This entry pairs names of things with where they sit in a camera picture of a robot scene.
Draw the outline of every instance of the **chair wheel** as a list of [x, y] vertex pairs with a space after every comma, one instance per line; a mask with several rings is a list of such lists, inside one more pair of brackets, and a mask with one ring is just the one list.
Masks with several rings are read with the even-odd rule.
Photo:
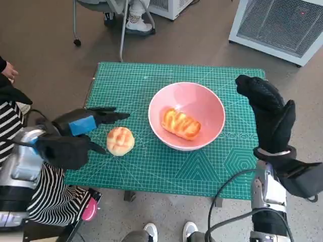
[[125, 191], [123, 200], [126, 202], [132, 202], [136, 199], [136, 193], [134, 191]]
[[110, 18], [110, 13], [104, 13], [104, 25], [109, 28], [113, 28], [117, 24], [116, 13], [113, 13], [112, 19]]
[[82, 43], [81, 43], [81, 41], [79, 39], [75, 39], [74, 44], [75, 44], [76, 47], [80, 47]]

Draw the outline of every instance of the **table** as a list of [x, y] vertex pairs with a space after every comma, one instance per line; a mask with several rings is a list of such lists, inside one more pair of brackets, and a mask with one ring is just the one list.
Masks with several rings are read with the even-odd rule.
[[[116, 106], [131, 116], [115, 125], [101, 125], [89, 136], [105, 147], [107, 133], [115, 126], [124, 126], [133, 132], [136, 144], [123, 157], [90, 151], [89, 162], [80, 170], [68, 170], [65, 183], [213, 196], [232, 175], [255, 168], [255, 122], [247, 98], [236, 92], [235, 79], [240, 74], [265, 78], [260, 69], [99, 63], [85, 106]], [[173, 150], [163, 144], [148, 122], [148, 107], [154, 94], [168, 84], [183, 81], [213, 90], [226, 110], [226, 124], [219, 137], [192, 152]], [[221, 197], [249, 200], [252, 179], [251, 173], [242, 175], [223, 190]]]

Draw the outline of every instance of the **black and white striped clothing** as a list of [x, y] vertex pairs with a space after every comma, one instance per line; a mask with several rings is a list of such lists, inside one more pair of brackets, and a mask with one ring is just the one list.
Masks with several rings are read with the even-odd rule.
[[[0, 137], [12, 139], [23, 128], [24, 117], [15, 102], [0, 103]], [[0, 142], [0, 168], [14, 145]], [[44, 163], [28, 212], [31, 220], [65, 226], [80, 219], [90, 194], [64, 184], [64, 172]]]

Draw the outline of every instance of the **pastry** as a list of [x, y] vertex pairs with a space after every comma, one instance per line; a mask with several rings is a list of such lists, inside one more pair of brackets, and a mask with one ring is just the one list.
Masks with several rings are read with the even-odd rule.
[[123, 156], [135, 145], [135, 138], [131, 131], [124, 127], [117, 127], [111, 130], [106, 138], [106, 147], [111, 154]]
[[161, 126], [185, 140], [194, 140], [201, 129], [201, 124], [198, 121], [174, 108], [167, 109]]

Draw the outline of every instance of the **black glove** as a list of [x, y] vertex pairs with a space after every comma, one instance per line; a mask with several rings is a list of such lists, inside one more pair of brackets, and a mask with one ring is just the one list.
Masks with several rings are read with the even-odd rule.
[[284, 105], [277, 88], [258, 77], [240, 75], [236, 84], [253, 109], [259, 147], [269, 153], [286, 151], [296, 118], [295, 102]]
[[97, 125], [114, 124], [115, 121], [130, 117], [129, 113], [115, 112], [116, 107], [92, 107], [86, 110], [92, 113]]
[[88, 151], [106, 154], [98, 144], [86, 135], [79, 137], [38, 137], [35, 148], [51, 165], [61, 169], [78, 170], [88, 161]]
[[100, 124], [114, 124], [115, 121], [130, 116], [115, 110], [115, 107], [79, 108], [63, 114], [52, 123], [62, 136], [77, 136], [96, 129]]

